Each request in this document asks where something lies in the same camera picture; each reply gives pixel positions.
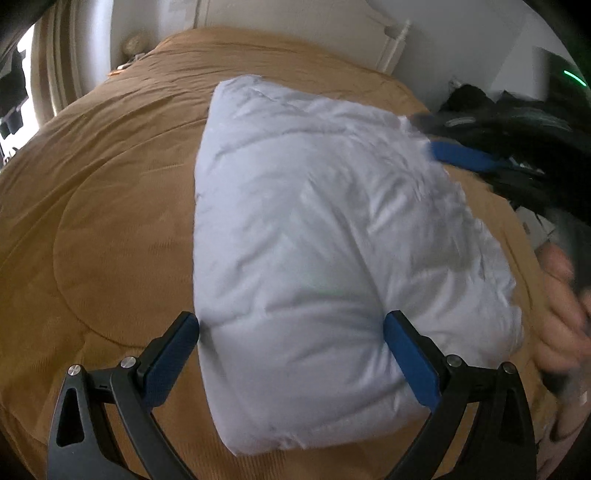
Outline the person's right hand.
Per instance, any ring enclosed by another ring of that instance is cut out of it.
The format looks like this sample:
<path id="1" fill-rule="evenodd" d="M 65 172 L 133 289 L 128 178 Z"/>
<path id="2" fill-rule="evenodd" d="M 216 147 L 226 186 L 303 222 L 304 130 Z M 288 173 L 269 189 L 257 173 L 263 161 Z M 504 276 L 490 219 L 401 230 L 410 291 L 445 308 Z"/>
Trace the person's right hand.
<path id="1" fill-rule="evenodd" d="M 573 290 L 574 267 L 557 245 L 546 242 L 537 251 L 546 294 L 535 338 L 537 367 L 553 374 L 566 374 L 590 357 L 590 291 Z"/>

